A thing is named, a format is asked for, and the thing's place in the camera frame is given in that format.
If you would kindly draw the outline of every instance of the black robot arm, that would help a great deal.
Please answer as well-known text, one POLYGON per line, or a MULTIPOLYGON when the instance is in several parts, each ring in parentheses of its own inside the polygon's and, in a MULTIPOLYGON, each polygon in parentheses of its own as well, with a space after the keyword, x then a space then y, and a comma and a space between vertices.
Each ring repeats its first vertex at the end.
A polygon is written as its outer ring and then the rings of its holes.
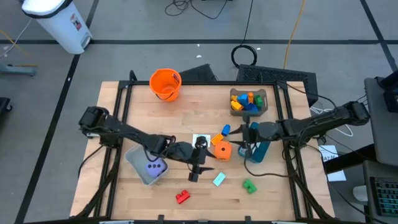
POLYGON ((121 138, 128 138, 144 147, 144 150, 156 158, 171 159, 192 165, 189 181, 197 182, 198 175, 212 168, 199 167, 205 163, 206 156, 214 157, 208 150, 208 143, 204 137, 199 137, 195 148, 187 142, 175 142, 174 136, 147 134, 130 125, 124 124, 109 115, 105 108, 88 107, 79 121, 84 135, 98 134, 99 143, 106 147, 118 147, 121 138))
POLYGON ((327 131, 344 124, 354 126, 365 125, 370 115, 362 103, 348 102, 332 111, 305 119, 283 119, 280 121, 259 123, 257 129, 249 127, 249 118, 243 120, 246 124, 231 134, 243 133, 243 142, 234 142, 248 148, 247 144, 261 141, 290 141, 292 146, 301 147, 312 137, 325 134, 327 131))

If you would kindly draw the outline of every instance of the wooden tabletop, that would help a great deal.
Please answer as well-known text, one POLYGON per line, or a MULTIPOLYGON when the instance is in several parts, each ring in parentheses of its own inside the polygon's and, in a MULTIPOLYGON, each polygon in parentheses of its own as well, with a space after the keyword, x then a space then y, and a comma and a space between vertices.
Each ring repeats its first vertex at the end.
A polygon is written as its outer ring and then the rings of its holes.
MULTIPOLYGON (((302 82, 290 82, 290 84, 304 91, 302 82)), ((107 108, 111 114, 117 87, 118 82, 103 82, 99 93, 97 105, 107 108)), ((151 92, 149 86, 138 85, 132 88, 127 124, 147 133, 175 135, 177 141, 186 142, 192 142, 192 134, 210 134, 213 137, 220 133, 226 124, 230 124, 231 130, 234 130, 243 121, 242 117, 229 114, 231 88, 251 91, 265 89, 268 111, 258 118, 251 118, 251 121, 278 119, 271 86, 183 85, 176 101, 164 103, 151 92)), ((289 95, 294 118, 302 119, 310 116, 306 96, 292 88, 289 88, 289 95)), ((286 118, 282 91, 280 97, 286 118)), ((241 138, 236 134, 229 139, 241 138)), ((88 140, 85 157, 98 148, 98 141, 98 138, 88 140)), ((311 140, 308 144, 318 147, 315 140, 311 140)), ((244 220, 246 215, 250 215, 252 220, 256 221, 295 219, 288 179, 251 176, 245 171, 243 158, 238 155, 238 147, 235 145, 229 162, 208 157, 205 166, 214 167, 215 170, 204 172, 199 176, 197 183, 188 181, 189 171, 186 164, 166 160, 169 165, 168 173, 152 186, 144 185, 135 170, 124 159, 124 154, 135 145, 136 143, 127 139, 123 144, 112 219, 156 220, 160 214, 165 215, 166 220, 244 220), (220 172, 226 174, 226 178, 219 187, 216 187, 213 179, 220 172), (250 178, 258 189, 252 195, 242 187, 243 181, 247 178, 250 178), (179 205, 175 196, 183 189, 189 191, 191 197, 179 205)), ((105 150, 99 152, 82 168, 71 215, 80 212, 97 190, 104 152, 105 150)), ((287 174, 281 152, 282 141, 272 142, 263 162, 260 164, 248 162, 248 167, 257 174, 264 172, 287 174)), ((334 216, 319 152, 311 147, 303 148, 301 152, 308 189, 325 211, 334 216)), ((304 217, 305 207, 299 188, 297 192, 301 214, 304 217)), ((107 198, 108 191, 104 194, 102 215, 105 214, 107 198)))

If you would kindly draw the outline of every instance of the yellow block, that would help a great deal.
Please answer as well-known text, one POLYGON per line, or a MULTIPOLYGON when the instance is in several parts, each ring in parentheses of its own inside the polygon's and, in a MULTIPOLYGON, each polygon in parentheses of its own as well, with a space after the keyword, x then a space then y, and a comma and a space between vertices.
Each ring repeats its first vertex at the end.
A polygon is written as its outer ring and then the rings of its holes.
POLYGON ((222 134, 217 134, 213 139, 211 139, 211 143, 216 146, 216 144, 223 140, 223 138, 224 136, 222 134))
POLYGON ((231 106, 234 110, 243 110, 243 106, 238 102, 231 101, 231 106))
POLYGON ((235 101, 235 102, 238 102, 238 96, 232 95, 231 96, 231 100, 235 101))

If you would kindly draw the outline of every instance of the plastic tray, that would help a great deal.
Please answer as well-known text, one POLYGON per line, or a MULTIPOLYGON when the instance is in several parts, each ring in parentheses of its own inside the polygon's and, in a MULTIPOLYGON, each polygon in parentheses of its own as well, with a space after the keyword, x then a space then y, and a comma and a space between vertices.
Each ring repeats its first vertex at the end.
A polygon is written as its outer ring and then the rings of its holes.
MULTIPOLYGON (((149 152, 148 157, 152 160, 156 158, 155 156, 149 154, 149 152)), ((167 163, 162 158, 158 158, 158 160, 162 161, 166 165, 166 168, 158 177, 153 178, 150 176, 145 170, 145 166, 149 163, 149 161, 146 158, 144 148, 141 145, 134 146, 128 150, 128 152, 125 153, 124 158, 132 165, 134 170, 136 170, 137 174, 142 180, 142 183, 145 185, 152 185, 156 183, 169 170, 167 163)))
POLYGON ((250 116, 261 116, 263 113, 265 113, 268 110, 268 101, 267 101, 267 92, 263 89, 260 89, 258 91, 238 91, 236 89, 231 89, 229 92, 229 100, 231 100, 232 95, 240 96, 242 94, 248 94, 249 92, 252 92, 254 96, 260 95, 262 98, 262 107, 261 110, 258 112, 253 112, 253 111, 236 111, 232 109, 232 107, 229 107, 229 111, 231 112, 232 116, 242 116, 244 114, 249 114, 250 116))

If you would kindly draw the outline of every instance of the gray floor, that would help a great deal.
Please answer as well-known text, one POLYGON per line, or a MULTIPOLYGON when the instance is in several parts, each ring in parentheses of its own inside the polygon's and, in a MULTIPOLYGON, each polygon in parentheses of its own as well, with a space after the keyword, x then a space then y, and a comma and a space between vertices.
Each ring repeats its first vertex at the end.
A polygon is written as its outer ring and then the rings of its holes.
MULTIPOLYGON (((90 30, 96 40, 156 39, 240 39, 249 10, 249 1, 228 2, 217 20, 209 20, 192 8, 177 17, 164 14, 169 1, 100 0, 90 30)), ((398 39, 395 0, 367 0, 386 40, 398 39)), ((76 0, 84 18, 93 0, 76 0)), ((215 15, 223 1, 194 1, 197 8, 215 15)), ((300 1, 254 0, 248 39, 288 39, 293 29, 300 1)), ((3 1, 0 29, 15 38, 28 18, 21 13, 18 1, 3 1)), ((36 21, 22 40, 50 40, 51 36, 36 21)), ((359 0, 307 0, 295 39, 307 40, 377 40, 359 0)), ((77 122, 88 105, 97 100, 100 84, 105 80, 127 79, 133 69, 140 80, 162 67, 178 71, 209 63, 220 80, 234 80, 237 69, 230 61, 234 44, 147 44, 91 45, 81 55, 66 102, 55 130, 49 154, 40 176, 26 221, 67 218, 77 183, 77 169, 82 161, 86 139, 77 122)), ((252 44, 260 48, 257 65, 282 68, 285 45, 252 44)), ((73 56, 59 45, 21 47, 33 59, 13 50, 3 63, 35 63, 35 77, 0 75, 0 96, 10 97, 14 110, 0 125, 0 222, 12 223, 21 204, 35 166, 65 77, 73 56)), ((398 57, 398 46, 388 46, 398 57)), ((250 63, 251 55, 238 51, 237 61, 250 63)), ((319 94, 330 97, 337 105, 364 95, 363 79, 386 76, 392 72, 380 44, 375 45, 292 45, 287 69, 315 72, 319 94)), ((370 125, 353 128, 349 138, 336 131, 330 136, 357 149, 372 143, 370 125)), ((336 145, 341 152, 347 149, 336 145)), ((348 181, 335 183, 350 201, 352 187, 363 184, 362 170, 346 170, 348 181)), ((336 216, 342 220, 363 221, 331 190, 336 216)))

